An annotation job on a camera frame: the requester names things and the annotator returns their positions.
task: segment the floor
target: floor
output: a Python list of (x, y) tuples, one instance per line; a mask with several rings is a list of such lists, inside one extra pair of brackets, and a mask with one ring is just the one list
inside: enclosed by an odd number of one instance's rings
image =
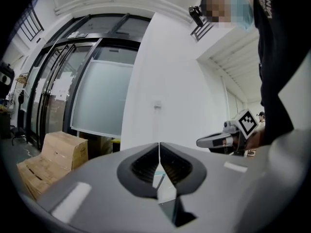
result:
[(20, 178), (16, 166), (17, 163), (38, 154), (40, 154), (40, 152), (30, 143), (26, 143), (24, 138), (14, 139), (14, 146), (12, 146), (12, 139), (0, 140), (0, 157), (18, 192), (28, 194), (28, 191)]

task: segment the person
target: person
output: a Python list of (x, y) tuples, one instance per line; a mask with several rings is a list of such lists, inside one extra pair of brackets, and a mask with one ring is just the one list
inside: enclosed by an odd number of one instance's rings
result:
[(260, 127), (260, 128), (261, 128), (261, 127), (264, 127), (265, 124), (266, 124), (264, 112), (263, 112), (263, 111), (260, 112), (258, 116), (259, 116), (259, 127)]
[(259, 31), (259, 75), (265, 127), (248, 139), (246, 149), (269, 145), (294, 129), (278, 94), (310, 50), (308, 1), (201, 0), (201, 12), (209, 21), (231, 23), (248, 31), (255, 25)]

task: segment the brown box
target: brown box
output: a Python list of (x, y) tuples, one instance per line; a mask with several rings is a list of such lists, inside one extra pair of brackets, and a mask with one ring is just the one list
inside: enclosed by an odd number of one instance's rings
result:
[(88, 161), (87, 140), (62, 131), (44, 138), (40, 155), (18, 163), (27, 189), (38, 199), (54, 182)]
[(80, 132), (79, 136), (87, 139), (88, 159), (112, 153), (112, 138)]

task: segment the blue surgical mask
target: blue surgical mask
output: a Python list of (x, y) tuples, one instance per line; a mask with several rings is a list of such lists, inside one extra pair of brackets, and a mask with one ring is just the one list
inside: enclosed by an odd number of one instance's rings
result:
[(254, 12), (249, 0), (231, 0), (231, 22), (249, 30), (254, 23)]

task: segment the black railing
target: black railing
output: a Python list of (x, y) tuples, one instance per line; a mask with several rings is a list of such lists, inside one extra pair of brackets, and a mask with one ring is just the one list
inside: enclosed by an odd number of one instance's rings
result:
[(38, 0), (33, 0), (31, 4), (24, 10), (21, 17), (16, 22), (9, 40), (12, 40), (19, 29), (23, 31), (26, 37), (32, 41), (40, 31), (44, 31), (37, 15), (35, 14), (34, 6)]
[(214, 26), (214, 23), (212, 23), (212, 22), (210, 22), (210, 21), (207, 21), (207, 20), (205, 19), (203, 26), (202, 26), (202, 27), (197, 26), (197, 27), (192, 31), (192, 33), (191, 33), (190, 35), (194, 36), (195, 39), (196, 39), (197, 41), (199, 41), (200, 39), (202, 39), (202, 37), (203, 37), (204, 35), (207, 34), (208, 31), (210, 31), (210, 29), (211, 29), (213, 26)]

